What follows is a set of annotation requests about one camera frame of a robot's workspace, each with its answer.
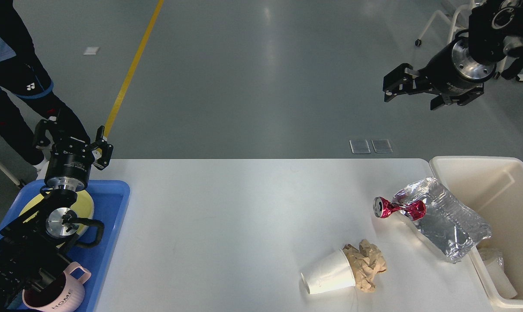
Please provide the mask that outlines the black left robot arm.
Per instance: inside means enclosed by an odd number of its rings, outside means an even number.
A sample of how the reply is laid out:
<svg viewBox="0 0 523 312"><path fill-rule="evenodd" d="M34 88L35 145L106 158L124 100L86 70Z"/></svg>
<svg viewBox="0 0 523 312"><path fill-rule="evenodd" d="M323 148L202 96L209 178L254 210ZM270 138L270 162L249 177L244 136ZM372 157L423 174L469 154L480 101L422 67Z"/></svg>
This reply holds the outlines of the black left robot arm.
<svg viewBox="0 0 523 312"><path fill-rule="evenodd" d="M37 148L46 146L46 131L53 145L42 200L0 230L0 312L24 289L42 292L67 268L72 247L99 245L104 224L79 217L71 206L89 184L92 166L106 168L113 145L104 137L104 126L94 142L71 137L54 119L38 122L34 134Z"/></svg>

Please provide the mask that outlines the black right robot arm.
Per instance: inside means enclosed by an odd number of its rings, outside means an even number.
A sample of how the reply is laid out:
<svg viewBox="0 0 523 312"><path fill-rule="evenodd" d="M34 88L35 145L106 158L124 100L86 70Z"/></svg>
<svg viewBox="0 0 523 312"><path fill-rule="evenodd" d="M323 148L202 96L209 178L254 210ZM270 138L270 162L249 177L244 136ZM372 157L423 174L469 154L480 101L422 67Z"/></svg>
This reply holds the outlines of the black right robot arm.
<svg viewBox="0 0 523 312"><path fill-rule="evenodd" d="M433 94L430 109L467 105L497 75L497 63L514 59L501 76L507 80L523 69L523 0L485 0L473 8L468 28L460 30L428 64L414 70L403 63L384 76L384 101L398 95Z"/></svg>

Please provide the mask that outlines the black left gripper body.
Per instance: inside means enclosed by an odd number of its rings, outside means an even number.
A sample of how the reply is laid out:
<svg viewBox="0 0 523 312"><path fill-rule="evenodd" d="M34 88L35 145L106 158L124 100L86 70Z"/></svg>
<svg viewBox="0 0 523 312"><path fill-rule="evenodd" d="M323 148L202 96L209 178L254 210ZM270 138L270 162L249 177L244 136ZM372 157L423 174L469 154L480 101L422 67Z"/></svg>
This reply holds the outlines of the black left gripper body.
<svg viewBox="0 0 523 312"><path fill-rule="evenodd" d="M44 178L45 186L50 189L82 191L89 184L92 164L93 155L86 145L54 145Z"/></svg>

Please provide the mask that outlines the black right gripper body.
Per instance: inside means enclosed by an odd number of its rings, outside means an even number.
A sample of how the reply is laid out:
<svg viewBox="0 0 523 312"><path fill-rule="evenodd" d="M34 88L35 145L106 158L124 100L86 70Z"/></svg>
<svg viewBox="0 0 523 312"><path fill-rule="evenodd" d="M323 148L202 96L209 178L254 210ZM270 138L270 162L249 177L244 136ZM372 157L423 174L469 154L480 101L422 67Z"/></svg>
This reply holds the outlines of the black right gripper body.
<svg viewBox="0 0 523 312"><path fill-rule="evenodd" d="M470 54L468 38L457 38L437 53L420 73L442 94L457 96L491 79L495 63L483 65Z"/></svg>

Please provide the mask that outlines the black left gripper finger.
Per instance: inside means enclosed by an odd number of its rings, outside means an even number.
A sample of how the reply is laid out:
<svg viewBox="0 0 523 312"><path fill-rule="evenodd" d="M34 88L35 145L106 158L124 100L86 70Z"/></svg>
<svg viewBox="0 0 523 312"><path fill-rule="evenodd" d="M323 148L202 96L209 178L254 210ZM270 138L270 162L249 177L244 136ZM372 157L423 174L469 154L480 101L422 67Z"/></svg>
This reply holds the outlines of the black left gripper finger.
<svg viewBox="0 0 523 312"><path fill-rule="evenodd" d="M38 122L32 143L39 150L49 150L51 156L74 154L74 143L70 132L50 119L42 119Z"/></svg>
<svg viewBox="0 0 523 312"><path fill-rule="evenodd" d="M98 170L104 170L109 166L114 149L114 146L107 141L104 131L105 127L99 126L95 141L82 148L85 160Z"/></svg>

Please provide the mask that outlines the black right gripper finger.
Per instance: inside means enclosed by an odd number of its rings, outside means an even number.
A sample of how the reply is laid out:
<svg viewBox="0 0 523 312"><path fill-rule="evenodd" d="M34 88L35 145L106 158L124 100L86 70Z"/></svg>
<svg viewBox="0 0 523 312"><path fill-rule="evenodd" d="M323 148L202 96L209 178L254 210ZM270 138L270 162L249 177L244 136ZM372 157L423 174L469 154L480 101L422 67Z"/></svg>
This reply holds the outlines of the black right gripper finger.
<svg viewBox="0 0 523 312"><path fill-rule="evenodd" d="M464 106L477 99L477 97L483 95L483 93L484 85L481 84L461 95L450 96L446 94L440 94L430 101L430 110L434 111L440 107L443 107L444 105L452 104Z"/></svg>
<svg viewBox="0 0 523 312"><path fill-rule="evenodd" d="M433 86L428 78L412 65L402 63L386 74L383 79L384 101L389 102L399 95L432 93Z"/></svg>

